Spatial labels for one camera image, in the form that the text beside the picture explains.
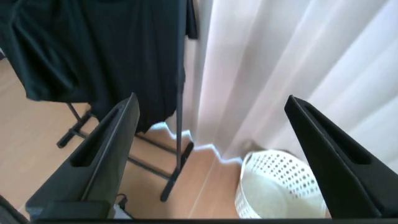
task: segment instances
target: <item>curtain fold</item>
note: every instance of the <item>curtain fold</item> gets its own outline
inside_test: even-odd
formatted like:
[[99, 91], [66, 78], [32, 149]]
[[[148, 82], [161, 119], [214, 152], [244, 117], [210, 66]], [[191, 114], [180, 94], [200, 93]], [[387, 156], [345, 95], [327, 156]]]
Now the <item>curtain fold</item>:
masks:
[[230, 159], [254, 142], [305, 160], [284, 113], [293, 94], [398, 171], [398, 1], [196, 4], [183, 128], [197, 146], [214, 144]]

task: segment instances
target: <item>white basket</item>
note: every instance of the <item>white basket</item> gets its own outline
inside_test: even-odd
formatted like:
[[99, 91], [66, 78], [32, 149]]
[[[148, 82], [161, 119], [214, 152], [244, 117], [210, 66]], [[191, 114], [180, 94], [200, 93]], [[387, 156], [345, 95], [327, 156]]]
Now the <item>white basket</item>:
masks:
[[246, 155], [235, 207], [241, 218], [324, 218], [326, 210], [311, 168], [276, 150]]

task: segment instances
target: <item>basket handle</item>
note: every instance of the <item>basket handle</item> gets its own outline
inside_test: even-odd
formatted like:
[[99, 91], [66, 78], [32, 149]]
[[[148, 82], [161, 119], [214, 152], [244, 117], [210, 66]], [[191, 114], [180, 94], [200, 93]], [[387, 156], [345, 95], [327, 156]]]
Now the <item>basket handle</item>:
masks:
[[248, 153], [245, 155], [244, 159], [243, 159], [242, 168], [241, 168], [241, 178], [240, 178], [241, 180], [242, 180], [242, 177], [243, 177], [244, 168], [246, 167], [246, 164], [249, 163], [250, 159], [252, 158], [253, 153], [254, 153], [254, 152], [248, 152]]

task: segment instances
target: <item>black t-shirt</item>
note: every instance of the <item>black t-shirt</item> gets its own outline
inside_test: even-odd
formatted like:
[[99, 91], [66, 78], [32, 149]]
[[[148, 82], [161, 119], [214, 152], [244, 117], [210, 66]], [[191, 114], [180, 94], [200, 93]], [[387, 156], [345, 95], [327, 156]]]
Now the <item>black t-shirt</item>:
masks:
[[28, 98], [88, 102], [101, 120], [134, 92], [138, 131], [175, 111], [185, 34], [197, 38], [192, 0], [8, 0], [0, 7], [0, 46]]

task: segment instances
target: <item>light brown floor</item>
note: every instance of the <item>light brown floor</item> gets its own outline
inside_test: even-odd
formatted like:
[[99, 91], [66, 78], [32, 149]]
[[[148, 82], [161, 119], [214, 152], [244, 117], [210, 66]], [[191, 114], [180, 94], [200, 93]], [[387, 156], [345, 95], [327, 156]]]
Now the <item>light brown floor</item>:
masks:
[[[26, 215], [27, 199], [82, 142], [74, 137], [58, 149], [56, 142], [75, 120], [63, 103], [34, 102], [7, 60], [0, 61], [0, 194]], [[87, 109], [75, 104], [78, 112]], [[83, 127], [89, 133], [95, 119]], [[148, 138], [170, 146], [165, 130], [149, 131]], [[135, 139], [131, 155], [171, 173], [175, 157]], [[128, 196], [126, 210], [136, 218], [237, 218], [234, 194], [239, 164], [220, 164], [211, 149], [193, 151], [167, 202], [160, 194], [166, 181], [130, 163], [126, 164], [120, 192]]]

